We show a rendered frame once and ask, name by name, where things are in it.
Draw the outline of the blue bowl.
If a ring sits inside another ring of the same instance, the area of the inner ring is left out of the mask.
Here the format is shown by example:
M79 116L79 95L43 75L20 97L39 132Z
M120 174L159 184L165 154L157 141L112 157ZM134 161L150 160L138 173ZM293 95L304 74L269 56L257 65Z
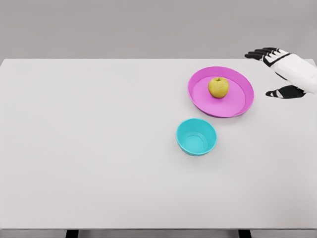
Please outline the blue bowl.
M186 154L201 156L214 149L218 136L211 123L204 119L191 118L177 127L176 141Z

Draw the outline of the yellow-green apple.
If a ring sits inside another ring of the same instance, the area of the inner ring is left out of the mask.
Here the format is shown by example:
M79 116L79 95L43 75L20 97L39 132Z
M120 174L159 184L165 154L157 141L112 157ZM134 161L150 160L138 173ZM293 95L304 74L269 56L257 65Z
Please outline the yellow-green apple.
M229 91L228 80L223 77L213 78L208 83L208 90L214 98L224 98Z

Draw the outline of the pink plate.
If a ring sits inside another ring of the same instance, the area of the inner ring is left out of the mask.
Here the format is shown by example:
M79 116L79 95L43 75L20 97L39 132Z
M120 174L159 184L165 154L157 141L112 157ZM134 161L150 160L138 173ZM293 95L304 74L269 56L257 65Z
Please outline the pink plate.
M208 83L216 77L223 77L229 83L228 94L214 98L208 91ZM205 114L230 118L243 114L254 101L254 91L249 80L241 73L222 66L211 66L195 72L188 82L188 94L193 104Z

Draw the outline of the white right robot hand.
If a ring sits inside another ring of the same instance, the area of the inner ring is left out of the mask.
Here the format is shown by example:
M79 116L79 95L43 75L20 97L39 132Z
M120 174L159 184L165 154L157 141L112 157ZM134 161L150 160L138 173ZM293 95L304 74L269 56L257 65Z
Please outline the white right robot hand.
M263 62L280 78L290 82L288 86L267 91L268 97L279 99L302 98L306 94L317 97L317 66L281 48L255 49L244 55L247 59Z

